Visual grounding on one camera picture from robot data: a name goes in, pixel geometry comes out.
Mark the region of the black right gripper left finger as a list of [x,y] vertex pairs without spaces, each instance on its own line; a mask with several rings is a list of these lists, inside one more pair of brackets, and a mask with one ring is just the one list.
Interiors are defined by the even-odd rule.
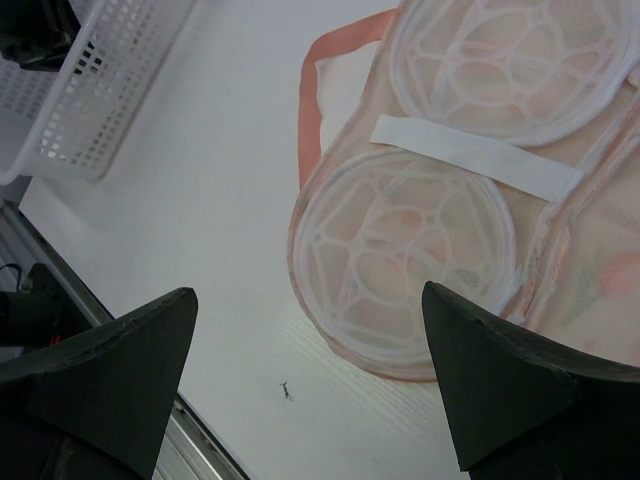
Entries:
[[2,478],[151,478],[197,312],[179,288],[2,363]]

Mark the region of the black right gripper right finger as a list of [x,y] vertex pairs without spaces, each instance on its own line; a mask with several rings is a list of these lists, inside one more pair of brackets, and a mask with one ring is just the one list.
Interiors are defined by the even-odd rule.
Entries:
[[426,337],[473,479],[636,479],[639,370],[557,343],[429,282]]

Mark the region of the floral peach laundry bag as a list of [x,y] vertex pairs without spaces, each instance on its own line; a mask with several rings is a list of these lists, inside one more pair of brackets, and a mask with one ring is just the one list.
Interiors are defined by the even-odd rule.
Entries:
[[639,5],[404,1],[301,71],[295,295],[371,374],[436,374],[445,286],[572,348],[639,361]]

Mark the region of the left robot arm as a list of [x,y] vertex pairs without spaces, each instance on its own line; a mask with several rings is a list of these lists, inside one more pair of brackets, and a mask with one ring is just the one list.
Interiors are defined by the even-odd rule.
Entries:
[[67,0],[1,0],[1,57],[28,71],[57,72],[81,23]]

